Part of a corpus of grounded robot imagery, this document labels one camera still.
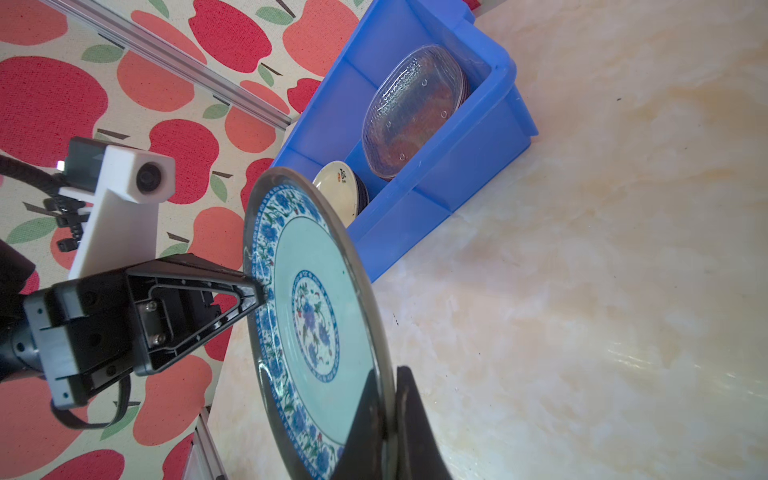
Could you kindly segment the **blue patterned round plate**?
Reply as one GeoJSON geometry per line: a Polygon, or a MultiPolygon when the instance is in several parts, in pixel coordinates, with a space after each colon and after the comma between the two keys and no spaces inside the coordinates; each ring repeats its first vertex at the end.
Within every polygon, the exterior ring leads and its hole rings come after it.
{"type": "Polygon", "coordinates": [[[395,380],[371,282],[346,228],[301,174],[268,170],[246,214],[245,272],[266,303],[248,327],[261,395],[293,479],[331,479],[371,370],[384,420],[382,478],[395,475],[395,380]]]}

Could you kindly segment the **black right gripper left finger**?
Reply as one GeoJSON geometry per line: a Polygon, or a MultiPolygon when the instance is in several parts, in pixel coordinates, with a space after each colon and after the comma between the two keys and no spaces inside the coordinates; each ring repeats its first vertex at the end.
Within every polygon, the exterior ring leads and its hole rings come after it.
{"type": "Polygon", "coordinates": [[[384,420],[376,372],[366,379],[344,451],[332,480],[374,480],[382,478],[384,420]]]}

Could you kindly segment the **black round plate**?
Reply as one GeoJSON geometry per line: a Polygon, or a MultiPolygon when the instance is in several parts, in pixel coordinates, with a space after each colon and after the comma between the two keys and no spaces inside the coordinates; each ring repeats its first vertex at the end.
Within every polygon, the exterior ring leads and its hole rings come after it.
{"type": "Polygon", "coordinates": [[[354,179],[356,182],[357,195],[358,195],[356,215],[359,216],[362,213],[362,211],[368,206],[370,202],[370,196],[365,183],[357,173],[354,174],[354,179]]]}

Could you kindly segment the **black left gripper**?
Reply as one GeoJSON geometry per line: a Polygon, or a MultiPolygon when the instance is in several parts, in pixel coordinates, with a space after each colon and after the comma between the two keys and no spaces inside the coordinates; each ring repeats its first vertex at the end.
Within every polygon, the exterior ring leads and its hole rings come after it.
{"type": "Polygon", "coordinates": [[[193,254],[29,295],[3,288],[1,381],[44,379],[58,411],[83,407],[116,386],[122,411],[131,393],[132,348],[134,372],[158,374],[265,303],[257,280],[193,254]]]}

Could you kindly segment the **cream yellow round plate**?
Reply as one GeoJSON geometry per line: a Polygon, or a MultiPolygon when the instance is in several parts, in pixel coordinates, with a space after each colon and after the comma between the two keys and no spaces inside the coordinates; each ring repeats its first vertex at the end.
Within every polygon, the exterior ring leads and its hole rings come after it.
{"type": "Polygon", "coordinates": [[[325,197],[345,227],[358,216],[360,204],[357,177],[343,161],[332,161],[315,176],[312,184],[325,197]]]}

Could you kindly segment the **clear glass plate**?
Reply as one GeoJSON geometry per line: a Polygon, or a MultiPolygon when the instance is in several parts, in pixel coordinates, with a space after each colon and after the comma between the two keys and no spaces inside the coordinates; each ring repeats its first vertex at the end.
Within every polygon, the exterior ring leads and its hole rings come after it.
{"type": "Polygon", "coordinates": [[[442,46],[423,46],[385,79],[362,126],[369,168],[391,180],[459,109],[470,94],[458,61],[442,46]]]}

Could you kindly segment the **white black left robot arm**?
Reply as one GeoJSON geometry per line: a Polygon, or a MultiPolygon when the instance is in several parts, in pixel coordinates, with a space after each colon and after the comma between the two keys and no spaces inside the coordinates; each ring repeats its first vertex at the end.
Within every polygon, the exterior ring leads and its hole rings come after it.
{"type": "Polygon", "coordinates": [[[112,386],[128,409],[132,375],[161,373],[265,304],[255,279],[178,254],[26,294],[34,264],[1,246],[1,380],[42,378],[51,409],[72,410],[112,386]]]}

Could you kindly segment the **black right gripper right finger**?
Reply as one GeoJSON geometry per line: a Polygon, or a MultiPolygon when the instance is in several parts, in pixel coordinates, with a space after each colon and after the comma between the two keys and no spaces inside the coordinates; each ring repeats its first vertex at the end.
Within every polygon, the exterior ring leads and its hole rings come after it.
{"type": "Polygon", "coordinates": [[[452,476],[440,454],[411,369],[399,366],[396,380],[396,478],[451,480],[452,476]]]}

